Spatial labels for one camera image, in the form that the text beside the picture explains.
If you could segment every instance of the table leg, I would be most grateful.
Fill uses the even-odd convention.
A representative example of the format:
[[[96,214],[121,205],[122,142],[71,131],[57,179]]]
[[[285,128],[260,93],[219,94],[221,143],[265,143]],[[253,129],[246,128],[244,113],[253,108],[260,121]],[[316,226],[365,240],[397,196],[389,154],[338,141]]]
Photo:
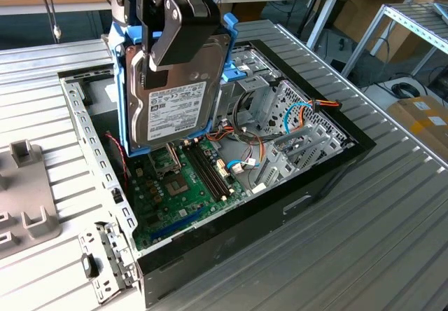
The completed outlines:
[[[417,73],[419,73],[420,69],[425,65],[425,63],[427,63],[427,61],[433,56],[433,54],[435,53],[435,51],[437,50],[436,47],[432,47],[428,53],[426,53],[426,55],[424,56],[424,58],[418,63],[418,65],[415,66],[414,70],[412,71],[412,75],[416,75]]]
[[[414,0],[404,0],[403,3],[407,4],[407,3],[412,3],[413,1]],[[392,30],[396,24],[397,24],[397,22],[395,20],[391,21],[387,25],[387,27],[384,29],[383,34],[381,35],[381,38],[387,39],[388,35],[392,32]],[[377,43],[375,44],[375,46],[373,46],[372,50],[370,51],[370,55],[374,57],[378,53],[378,51],[381,48],[381,46],[383,45],[383,43],[384,43],[384,41],[382,41],[381,39],[378,39]]]
[[[385,8],[386,8],[385,5],[383,5],[378,10],[378,13],[375,16],[375,18],[373,18],[372,23],[367,28],[367,31],[364,33],[363,38],[360,40],[358,46],[356,46],[355,51],[353,52],[353,54],[351,55],[349,61],[345,65],[344,69],[342,70],[341,75],[343,77],[346,78],[350,74],[351,70],[355,67],[355,64],[357,63],[357,61],[359,60],[359,58],[363,54],[365,45],[367,45],[367,42],[369,41],[370,37],[376,32],[376,30],[378,29],[379,24],[383,20],[384,9]]]
[[[308,38],[307,47],[310,49],[314,49],[314,46],[316,45],[319,36],[321,35],[321,32],[323,30],[323,27],[325,26],[328,17],[330,17],[331,11],[333,7],[335,6],[336,0],[326,0],[325,4],[323,5],[321,14],[319,15],[319,18],[314,25],[313,31],[311,35]]]

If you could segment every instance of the hard drive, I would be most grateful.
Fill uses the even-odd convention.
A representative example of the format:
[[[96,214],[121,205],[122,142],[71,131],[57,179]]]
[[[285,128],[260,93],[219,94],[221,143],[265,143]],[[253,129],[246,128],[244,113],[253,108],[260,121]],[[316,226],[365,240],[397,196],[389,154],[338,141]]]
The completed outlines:
[[[154,150],[211,125],[209,114],[229,42],[227,34],[211,36],[193,60],[168,71],[166,86],[152,89],[140,84],[141,47],[127,48],[127,120],[132,150]]]

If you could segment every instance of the beige plastic part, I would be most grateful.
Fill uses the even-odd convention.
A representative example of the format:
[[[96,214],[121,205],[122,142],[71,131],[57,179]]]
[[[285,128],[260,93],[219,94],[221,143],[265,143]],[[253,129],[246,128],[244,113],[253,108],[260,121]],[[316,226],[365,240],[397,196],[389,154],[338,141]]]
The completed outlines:
[[[61,233],[39,146],[17,141],[0,153],[0,208],[0,259]]]

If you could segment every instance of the aluminum workbench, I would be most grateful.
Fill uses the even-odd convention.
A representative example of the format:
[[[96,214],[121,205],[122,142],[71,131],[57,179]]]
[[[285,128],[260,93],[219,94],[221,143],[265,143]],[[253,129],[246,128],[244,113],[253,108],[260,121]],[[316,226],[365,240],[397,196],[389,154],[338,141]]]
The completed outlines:
[[[154,310],[436,310],[448,304],[446,164],[305,45],[269,21],[241,23],[377,146],[322,201]],[[107,220],[76,141],[56,72],[111,62],[101,41],[0,52],[0,148],[28,138],[45,151],[62,234],[0,261],[2,310],[96,310],[79,261],[84,227]],[[142,310],[137,290],[106,310]]]
[[[442,17],[434,11],[432,4],[407,3],[383,5],[378,10],[377,15],[374,17],[372,23],[364,33],[364,36],[359,41],[358,46],[342,70],[342,76],[347,77],[350,74],[357,61],[361,58],[368,41],[378,30],[385,17],[389,17],[391,21],[370,51],[371,55],[375,56],[377,54],[378,50],[385,43],[384,39],[387,40],[391,30],[397,24],[406,27],[433,46],[420,63],[416,65],[412,71],[412,75],[416,75],[420,71],[437,49],[448,54],[448,25]]]

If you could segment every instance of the ram slot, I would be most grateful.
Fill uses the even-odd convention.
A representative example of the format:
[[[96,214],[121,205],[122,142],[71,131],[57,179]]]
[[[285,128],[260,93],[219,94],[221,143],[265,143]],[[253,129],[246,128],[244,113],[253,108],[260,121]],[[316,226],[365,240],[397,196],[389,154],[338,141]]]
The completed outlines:
[[[210,165],[207,158],[203,155],[201,148],[198,146],[193,146],[185,151],[185,155],[192,163],[196,173],[199,175],[200,179],[209,189],[216,201],[221,200],[224,195],[230,195],[227,185],[217,175],[216,170]]]

